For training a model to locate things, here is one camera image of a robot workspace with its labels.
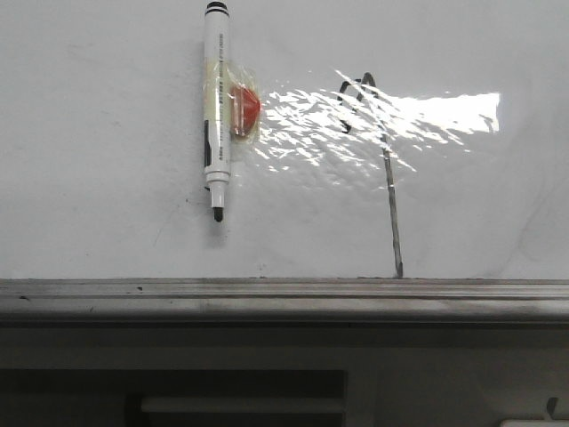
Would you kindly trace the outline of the white whiteboard marker black tip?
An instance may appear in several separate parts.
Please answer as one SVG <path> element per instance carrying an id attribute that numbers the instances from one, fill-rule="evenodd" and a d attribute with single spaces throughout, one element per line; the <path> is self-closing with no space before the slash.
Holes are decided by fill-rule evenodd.
<path id="1" fill-rule="evenodd" d="M 222 222 L 230 179 L 230 26 L 222 1 L 204 12 L 204 176 L 213 218 Z"/>

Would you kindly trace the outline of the red round magnet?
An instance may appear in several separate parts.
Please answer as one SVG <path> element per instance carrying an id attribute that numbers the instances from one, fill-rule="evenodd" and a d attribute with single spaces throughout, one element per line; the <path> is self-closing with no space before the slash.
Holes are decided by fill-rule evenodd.
<path id="1" fill-rule="evenodd" d="M 235 136 L 248 136 L 258 121 L 260 99 L 255 91 L 242 85 L 234 85 L 231 98 L 231 126 Z"/>

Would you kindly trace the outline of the clear adhesive tape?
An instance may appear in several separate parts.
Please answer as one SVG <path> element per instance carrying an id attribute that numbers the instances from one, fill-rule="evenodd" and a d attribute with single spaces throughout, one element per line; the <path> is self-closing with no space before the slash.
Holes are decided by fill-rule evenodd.
<path id="1" fill-rule="evenodd" d="M 204 119 L 213 122 L 216 119 L 225 118 L 233 141 L 241 144 L 253 144 L 259 136 L 260 114 L 256 125 L 248 136 L 238 137 L 232 131 L 229 93 L 234 85 L 249 87 L 257 93 L 260 99 L 255 75 L 250 69 L 236 65 L 231 61 L 223 66 L 216 60 L 204 61 Z"/>

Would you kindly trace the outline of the white whiteboard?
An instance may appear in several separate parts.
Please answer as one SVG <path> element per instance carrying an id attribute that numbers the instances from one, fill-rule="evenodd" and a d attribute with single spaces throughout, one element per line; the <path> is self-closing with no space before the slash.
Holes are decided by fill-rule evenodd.
<path id="1" fill-rule="evenodd" d="M 216 222 L 205 2 L 2 2 L 3 278 L 392 277 L 384 146 L 408 278 L 567 278 L 567 2 L 228 9 L 263 110 Z"/>

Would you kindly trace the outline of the aluminium whiteboard tray rail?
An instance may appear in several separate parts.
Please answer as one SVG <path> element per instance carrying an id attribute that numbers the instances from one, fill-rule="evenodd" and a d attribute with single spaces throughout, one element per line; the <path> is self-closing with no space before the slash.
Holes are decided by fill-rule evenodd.
<path id="1" fill-rule="evenodd" d="M 564 324 L 563 279 L 3 279 L 6 323 Z"/>

